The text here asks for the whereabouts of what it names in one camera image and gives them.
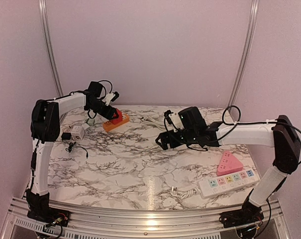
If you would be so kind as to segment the red cube socket adapter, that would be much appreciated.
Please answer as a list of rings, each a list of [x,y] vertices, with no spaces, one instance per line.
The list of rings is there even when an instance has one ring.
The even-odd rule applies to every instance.
[[[119,109],[115,109],[113,118],[111,119],[113,125],[119,124],[122,122],[122,112]]]

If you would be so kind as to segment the orange power strip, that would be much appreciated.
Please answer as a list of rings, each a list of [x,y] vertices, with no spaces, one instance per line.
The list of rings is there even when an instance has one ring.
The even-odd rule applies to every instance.
[[[103,126],[103,128],[104,128],[104,130],[106,132],[110,132],[111,130],[116,129],[119,126],[122,126],[125,123],[128,123],[129,120],[130,120],[129,115],[128,114],[124,114],[124,115],[122,115],[122,120],[120,122],[113,123],[112,121],[109,120],[109,121],[104,122],[102,124],[102,126]]]

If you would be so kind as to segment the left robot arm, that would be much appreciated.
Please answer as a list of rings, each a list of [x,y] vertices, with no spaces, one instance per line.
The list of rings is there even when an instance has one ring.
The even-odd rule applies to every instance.
[[[111,106],[111,103],[119,97],[119,93],[109,92],[101,96],[103,88],[101,81],[92,81],[85,90],[36,102],[31,114],[33,152],[30,179],[26,189],[29,218],[50,223],[59,217],[66,219],[69,216],[68,211],[49,206],[48,167],[51,151],[60,135],[61,116],[72,110],[83,108],[107,120],[119,118],[117,109]]]

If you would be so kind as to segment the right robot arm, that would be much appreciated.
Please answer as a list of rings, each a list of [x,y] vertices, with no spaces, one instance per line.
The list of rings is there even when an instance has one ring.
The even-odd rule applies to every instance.
[[[225,228],[249,224],[263,219],[262,205],[301,164],[301,130],[286,115],[275,120],[227,123],[224,120],[207,125],[197,107],[188,107],[177,114],[164,113],[164,126],[155,142],[163,149],[197,144],[202,148],[232,144],[263,145],[275,149],[272,166],[249,193],[241,209],[223,212],[220,222]]]

